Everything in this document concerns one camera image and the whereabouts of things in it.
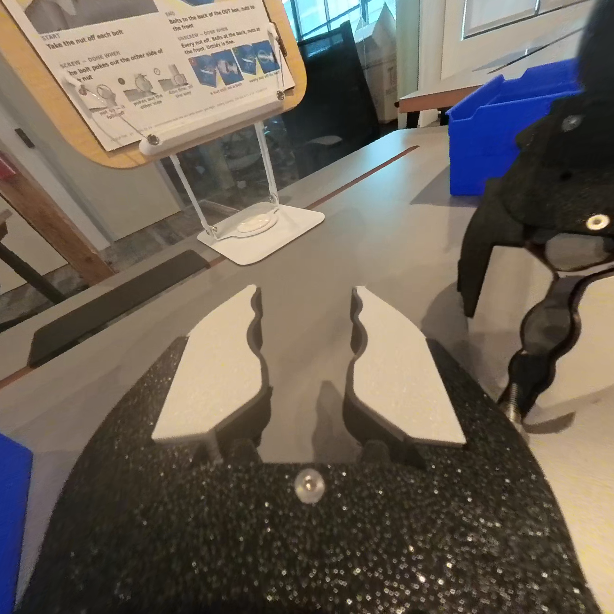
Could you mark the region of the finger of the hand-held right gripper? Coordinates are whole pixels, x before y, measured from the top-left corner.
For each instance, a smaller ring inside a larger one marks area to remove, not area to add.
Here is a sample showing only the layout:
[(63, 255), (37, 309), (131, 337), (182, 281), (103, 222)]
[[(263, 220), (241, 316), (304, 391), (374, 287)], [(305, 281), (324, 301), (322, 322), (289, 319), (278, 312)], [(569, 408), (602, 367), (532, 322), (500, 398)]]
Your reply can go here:
[(521, 347), (508, 366), (508, 383), (520, 386), (526, 416), (554, 382), (559, 359), (579, 339), (579, 303), (586, 288), (613, 276), (613, 238), (544, 232), (538, 239), (525, 248), (547, 267), (552, 280), (543, 299), (523, 318)]

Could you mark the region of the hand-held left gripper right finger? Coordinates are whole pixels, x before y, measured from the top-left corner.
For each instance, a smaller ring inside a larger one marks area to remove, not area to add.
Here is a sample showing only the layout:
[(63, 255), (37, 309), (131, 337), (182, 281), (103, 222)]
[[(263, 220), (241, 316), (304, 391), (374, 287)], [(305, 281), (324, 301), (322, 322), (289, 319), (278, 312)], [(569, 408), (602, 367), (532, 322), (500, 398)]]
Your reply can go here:
[(351, 291), (350, 348), (342, 419), (362, 447), (418, 470), (418, 446), (462, 448), (466, 438), (427, 338), (364, 286)]

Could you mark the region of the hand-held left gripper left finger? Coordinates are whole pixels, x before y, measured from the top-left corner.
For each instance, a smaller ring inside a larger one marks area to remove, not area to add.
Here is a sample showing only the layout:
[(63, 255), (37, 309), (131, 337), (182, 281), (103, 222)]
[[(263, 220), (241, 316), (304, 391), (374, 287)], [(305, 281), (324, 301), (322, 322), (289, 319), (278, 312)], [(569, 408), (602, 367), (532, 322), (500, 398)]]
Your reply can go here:
[(211, 461), (261, 461), (258, 447), (272, 417), (263, 315), (261, 288), (251, 284), (192, 328), (153, 441), (201, 445)]

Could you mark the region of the blue plastic bin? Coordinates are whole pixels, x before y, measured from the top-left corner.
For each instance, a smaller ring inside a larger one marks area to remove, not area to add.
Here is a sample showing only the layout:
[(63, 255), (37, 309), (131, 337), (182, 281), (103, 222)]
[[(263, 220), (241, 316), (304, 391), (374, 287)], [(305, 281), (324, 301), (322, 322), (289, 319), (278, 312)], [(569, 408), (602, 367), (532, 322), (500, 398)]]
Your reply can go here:
[(516, 160), (517, 135), (544, 118), (553, 101), (581, 92), (578, 60), (528, 68), (521, 77), (499, 75), (450, 108), (449, 191), (480, 196)]
[(1, 613), (15, 606), (32, 452), (1, 434)]

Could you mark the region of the steel bolt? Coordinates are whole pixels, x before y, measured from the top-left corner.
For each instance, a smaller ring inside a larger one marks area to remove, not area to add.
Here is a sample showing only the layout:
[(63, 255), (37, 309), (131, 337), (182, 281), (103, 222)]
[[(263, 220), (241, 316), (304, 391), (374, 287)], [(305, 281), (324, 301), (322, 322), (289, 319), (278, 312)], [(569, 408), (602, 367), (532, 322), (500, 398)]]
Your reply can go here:
[(500, 396), (497, 406), (516, 431), (526, 439), (527, 432), (524, 426), (526, 412), (522, 401), (520, 386), (515, 382), (510, 382)]

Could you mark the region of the background desk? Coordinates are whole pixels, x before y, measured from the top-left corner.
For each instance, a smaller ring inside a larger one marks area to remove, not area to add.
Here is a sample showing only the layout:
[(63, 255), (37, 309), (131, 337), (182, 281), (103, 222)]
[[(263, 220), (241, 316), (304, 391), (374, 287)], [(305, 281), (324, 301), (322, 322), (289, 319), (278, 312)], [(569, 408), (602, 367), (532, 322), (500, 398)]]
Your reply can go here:
[(407, 115), (406, 128), (416, 128), (418, 126), (419, 114), (422, 111), (449, 109), (465, 97), (471, 95), (480, 86), (472, 85), (434, 93), (419, 93), (416, 91), (412, 95), (401, 97), (396, 106), (398, 107), (399, 114)]

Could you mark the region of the instruction sheet on stand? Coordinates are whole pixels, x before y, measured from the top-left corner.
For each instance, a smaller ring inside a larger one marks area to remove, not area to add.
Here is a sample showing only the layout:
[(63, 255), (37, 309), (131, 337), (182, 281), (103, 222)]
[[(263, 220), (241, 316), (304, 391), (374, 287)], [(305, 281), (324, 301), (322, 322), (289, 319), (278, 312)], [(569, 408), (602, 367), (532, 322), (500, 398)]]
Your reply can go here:
[[(298, 51), (282, 1), (264, 1), (269, 18), (280, 36), (282, 58), (287, 61), (295, 87), (287, 92), (285, 102), (276, 113), (264, 113), (254, 120), (239, 120), (226, 130), (213, 132), (194, 141), (150, 155), (143, 154), (139, 143), (106, 151), (96, 139), (87, 123), (74, 107), (64, 89), (35, 52), (17, 23), (1, 4), (1, 54), (36, 99), (46, 116), (52, 121), (66, 142), (85, 158), (99, 165), (113, 169), (134, 169), (169, 157), (179, 178), (186, 188), (188, 197), (197, 211), (203, 230), (198, 241), (216, 251), (236, 265), (251, 265), (272, 255), (289, 242), (320, 225), (323, 213), (284, 205), (279, 200), (272, 163), (264, 134), (264, 120), (295, 108), (306, 91), (306, 70)], [(253, 125), (256, 129), (260, 153), (265, 165), (268, 181), (268, 196), (263, 202), (253, 204), (228, 219), (211, 225), (200, 211), (196, 197), (177, 157), (179, 152), (202, 145), (223, 135)]]

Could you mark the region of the cardboard box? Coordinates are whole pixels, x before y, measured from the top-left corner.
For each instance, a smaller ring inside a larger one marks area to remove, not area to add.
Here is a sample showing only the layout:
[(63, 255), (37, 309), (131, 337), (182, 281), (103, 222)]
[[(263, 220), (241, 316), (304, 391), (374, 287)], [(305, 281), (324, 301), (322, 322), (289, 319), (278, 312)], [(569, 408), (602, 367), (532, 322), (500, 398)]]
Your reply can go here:
[(390, 123), (397, 119), (397, 37), (388, 4), (370, 15), (369, 24), (357, 28), (354, 40), (378, 122)]

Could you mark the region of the black office chair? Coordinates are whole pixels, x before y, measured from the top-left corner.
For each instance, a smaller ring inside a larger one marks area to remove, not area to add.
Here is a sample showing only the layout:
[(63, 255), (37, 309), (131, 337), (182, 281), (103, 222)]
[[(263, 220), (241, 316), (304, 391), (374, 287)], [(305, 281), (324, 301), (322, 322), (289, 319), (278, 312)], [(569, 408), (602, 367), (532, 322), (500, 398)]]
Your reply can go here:
[(380, 137), (380, 123), (349, 20), (298, 43), (306, 70), (300, 104), (285, 115), (300, 177)]

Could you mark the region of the printed instruction sheet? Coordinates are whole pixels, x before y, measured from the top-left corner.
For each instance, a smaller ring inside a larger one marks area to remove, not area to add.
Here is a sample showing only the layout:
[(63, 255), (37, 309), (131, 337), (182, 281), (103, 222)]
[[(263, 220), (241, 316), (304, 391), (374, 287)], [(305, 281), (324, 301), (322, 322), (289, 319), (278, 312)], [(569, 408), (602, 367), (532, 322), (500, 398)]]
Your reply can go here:
[(165, 152), (295, 87), (263, 1), (1, 1), (103, 148)]

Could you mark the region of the wooden post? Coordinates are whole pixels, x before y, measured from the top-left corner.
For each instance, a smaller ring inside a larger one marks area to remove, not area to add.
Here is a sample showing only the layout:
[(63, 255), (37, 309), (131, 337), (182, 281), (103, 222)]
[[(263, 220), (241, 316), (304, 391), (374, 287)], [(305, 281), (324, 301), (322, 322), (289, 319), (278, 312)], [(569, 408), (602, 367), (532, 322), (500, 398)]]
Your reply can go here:
[(86, 284), (94, 286), (115, 274), (41, 185), (4, 153), (1, 153), (1, 196)]

